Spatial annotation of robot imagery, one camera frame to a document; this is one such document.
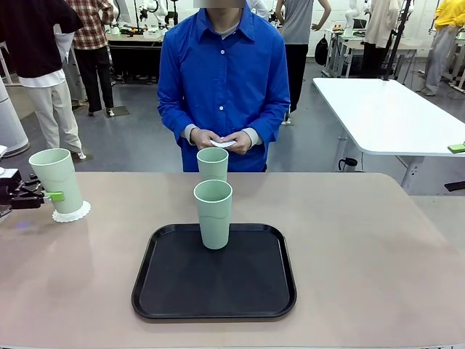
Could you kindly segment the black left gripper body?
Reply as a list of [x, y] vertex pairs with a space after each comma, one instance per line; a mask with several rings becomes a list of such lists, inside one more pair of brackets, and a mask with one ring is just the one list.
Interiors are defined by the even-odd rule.
[[1, 217], [12, 211], [13, 193], [22, 181], [18, 169], [1, 170]]

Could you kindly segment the person's right hand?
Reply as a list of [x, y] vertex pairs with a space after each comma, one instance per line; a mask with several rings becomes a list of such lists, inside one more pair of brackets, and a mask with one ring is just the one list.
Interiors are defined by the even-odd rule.
[[220, 143], [222, 139], [212, 131], [194, 127], [190, 132], [190, 141], [198, 150], [214, 147], [211, 141]]

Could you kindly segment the person's left hand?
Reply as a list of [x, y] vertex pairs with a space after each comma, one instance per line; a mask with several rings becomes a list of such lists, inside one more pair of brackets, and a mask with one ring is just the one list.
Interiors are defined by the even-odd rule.
[[232, 141], [234, 141], [234, 143], [226, 147], [226, 149], [233, 153], [244, 155], [251, 147], [251, 138], [244, 131], [234, 132], [222, 139], [224, 143]]

